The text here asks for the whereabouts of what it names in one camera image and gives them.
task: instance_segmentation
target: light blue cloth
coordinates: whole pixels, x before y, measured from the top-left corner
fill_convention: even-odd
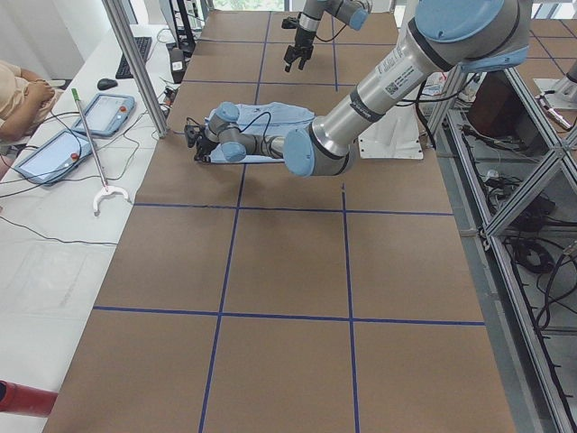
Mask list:
[[[271,102],[263,106],[248,106],[246,104],[236,104],[240,111],[240,116],[238,118],[237,124],[241,127],[241,130],[246,127],[254,118],[262,113],[270,113],[270,124],[267,128],[267,135],[286,135],[289,131],[298,128],[307,127],[315,118],[315,113],[304,108],[302,106],[290,106],[288,104],[283,104],[281,102]],[[210,117],[215,113],[213,110],[210,113]],[[246,134],[262,135],[264,133],[264,128],[269,122],[269,116],[263,115],[249,126]],[[212,151],[210,154],[210,161],[214,163],[229,163],[223,155],[223,151],[220,148],[220,144]],[[272,162],[272,161],[282,161],[274,160],[267,156],[260,155],[248,155],[241,162]]]

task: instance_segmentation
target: white wall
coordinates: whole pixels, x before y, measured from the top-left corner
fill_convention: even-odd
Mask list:
[[[101,0],[0,0],[0,59],[73,78],[109,28]]]
[[[86,59],[111,28],[102,0],[43,1],[50,2],[56,6],[80,55]]]

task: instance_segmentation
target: person's arm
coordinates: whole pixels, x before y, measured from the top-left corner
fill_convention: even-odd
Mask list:
[[[40,75],[38,75],[35,72],[32,72],[31,70],[28,69],[24,69],[24,68],[20,68],[20,76],[22,78],[24,78],[26,81],[37,81],[39,79],[44,80],[44,78],[42,78]]]
[[[8,142],[20,140],[34,122],[44,101],[53,95],[54,90],[46,82],[30,83],[26,88],[24,101],[0,126],[0,140]]]

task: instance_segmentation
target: blue tape line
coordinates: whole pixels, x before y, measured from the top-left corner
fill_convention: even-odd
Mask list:
[[[334,18],[333,18],[333,16],[331,16],[331,29],[332,29],[333,38],[334,38]],[[333,64],[334,64],[334,91],[338,92],[339,91],[339,77],[338,77],[338,72],[336,70],[336,47],[334,46],[334,39],[333,39]]]
[[[92,309],[99,311],[116,311],[121,313],[148,313],[148,314],[173,314],[183,316],[211,316],[211,317],[230,317],[230,318],[275,318],[281,320],[311,320],[324,322],[350,322],[350,318],[339,318],[333,316],[306,316],[306,315],[285,315],[285,314],[266,314],[266,313],[236,313],[223,311],[200,311],[188,309],[140,309],[130,307],[110,307],[97,305]],[[437,325],[453,327],[484,327],[485,322],[467,321],[467,320],[419,320],[407,318],[353,318],[355,323],[392,323],[399,325]]]
[[[555,58],[551,55],[551,53],[549,52],[549,50],[544,46],[544,44],[541,42],[541,40],[539,38],[536,37],[535,33],[531,30],[530,31],[531,34],[533,34],[533,36],[535,36],[535,39],[537,39],[537,42],[539,42],[539,45],[541,45],[543,47],[543,49],[545,50],[545,52],[547,53],[547,55],[549,56],[549,59],[553,61],[553,63],[555,64],[555,66],[561,71],[562,74],[564,74],[563,70],[561,69],[561,67],[559,66],[559,64],[557,63],[557,60],[555,60]]]
[[[338,209],[299,209],[296,207],[252,207],[252,206],[242,206],[241,210],[278,210],[281,212],[320,212],[328,214],[339,214],[341,210]]]
[[[264,41],[225,41],[225,40],[221,40],[221,39],[200,39],[198,41],[201,42],[214,42],[214,43],[241,43],[241,44],[245,44],[245,43],[264,43]],[[271,45],[286,45],[289,42],[286,41],[267,41],[267,43],[271,44]],[[376,46],[376,47],[395,47],[397,44],[396,43],[378,43],[378,42],[338,42],[338,40],[334,40],[334,43],[336,45],[366,45],[366,46]]]
[[[184,79],[183,83],[198,83],[198,84],[253,84],[257,86],[259,82],[257,81],[223,81],[219,79],[208,80],[208,79]],[[276,81],[261,81],[262,85],[274,85],[274,86],[334,86],[334,83],[293,83],[293,82],[276,82]],[[339,83],[339,86],[356,86],[356,84],[343,84]]]
[[[261,314],[261,313],[234,313],[224,312],[227,318],[274,318],[284,320],[311,320],[320,322],[348,322],[348,318],[336,318],[331,316],[302,316],[302,315],[284,315],[284,314]]]
[[[236,210],[235,206],[218,206],[218,205],[179,205],[179,204],[166,204],[166,203],[134,203],[134,206],[139,207],[192,207],[195,209],[232,209]]]
[[[195,311],[186,309],[133,309],[128,307],[107,307],[95,305],[92,309],[99,311],[119,311],[123,313],[174,314],[184,316],[218,316],[216,311]]]
[[[453,217],[452,212],[418,212],[418,211],[402,211],[402,210],[354,210],[347,209],[347,214],[382,214],[382,215],[414,215],[421,217]]]
[[[570,34],[573,35],[574,38],[577,38],[577,34],[575,34],[575,33],[573,32],[573,30],[571,30],[571,27],[569,27],[567,24],[565,24],[565,23],[563,22],[563,20],[559,20],[559,21],[561,22],[561,25],[562,25],[565,29],[567,29]]]
[[[240,214],[241,199],[243,197],[244,175],[246,173],[246,165],[243,166],[243,176],[241,177],[241,186],[238,189],[238,199],[236,200],[236,212],[234,214],[233,233],[231,234],[231,244],[228,250],[228,258],[226,261],[226,270],[224,271],[223,291],[220,297],[220,305],[218,306],[218,319],[216,320],[215,339],[213,341],[213,350],[210,355],[210,364],[208,366],[208,376],[206,377],[205,398],[202,403],[202,412],[200,421],[198,423],[198,433],[202,433],[205,427],[206,408],[208,406],[208,396],[210,395],[210,385],[213,380],[213,372],[215,369],[216,349],[218,347],[218,336],[220,334],[220,326],[222,322],[222,313],[224,310],[224,300],[226,298],[226,288],[228,285],[228,277],[231,270],[231,262],[233,260],[234,238],[236,237],[236,228],[238,226],[238,216]]]
[[[357,385],[357,357],[354,343],[354,311],[353,311],[353,283],[351,281],[351,260],[349,255],[349,228],[346,219],[346,193],[343,184],[341,192],[343,200],[343,230],[344,230],[344,258],[346,264],[346,287],[349,301],[349,335],[351,340],[351,370],[353,372],[353,405],[354,405],[354,431],[361,432],[361,421],[359,417],[359,393]]]
[[[257,105],[259,102],[259,92],[261,91],[261,79],[262,79],[262,69],[264,68],[264,59],[267,53],[267,41],[269,39],[269,28],[270,28],[270,18],[272,17],[272,12],[269,12],[269,20],[267,21],[267,31],[264,37],[264,45],[262,47],[262,59],[261,59],[261,70],[259,72],[259,82],[256,85],[256,95],[254,95],[254,104]]]
[[[399,325],[437,325],[453,327],[484,327],[485,322],[465,320],[418,320],[404,318],[355,318],[357,323],[394,323]]]
[[[257,207],[257,206],[218,206],[218,205],[193,205],[193,204],[178,204],[178,203],[145,203],[137,202],[134,206],[139,207],[192,207],[201,209],[240,209],[240,210],[264,210],[264,211],[279,211],[279,212],[325,212],[337,214],[343,212],[341,209],[308,209],[299,207]],[[453,217],[453,213],[447,212],[412,212],[412,211],[397,211],[397,210],[355,210],[347,209],[347,214],[367,214],[367,215],[412,215],[415,217]]]

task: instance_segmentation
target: aluminum frame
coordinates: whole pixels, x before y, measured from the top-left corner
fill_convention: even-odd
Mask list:
[[[134,42],[133,32],[126,16],[126,11],[123,8],[121,0],[102,0],[102,3],[108,14],[108,20],[112,24],[114,34],[120,45],[132,74],[136,81],[136,86],[140,92],[144,105],[154,123],[156,131],[160,138],[164,138],[168,132],[166,118],[160,109],[160,104],[154,93],[151,79],[146,71],[142,55],[136,47]]]

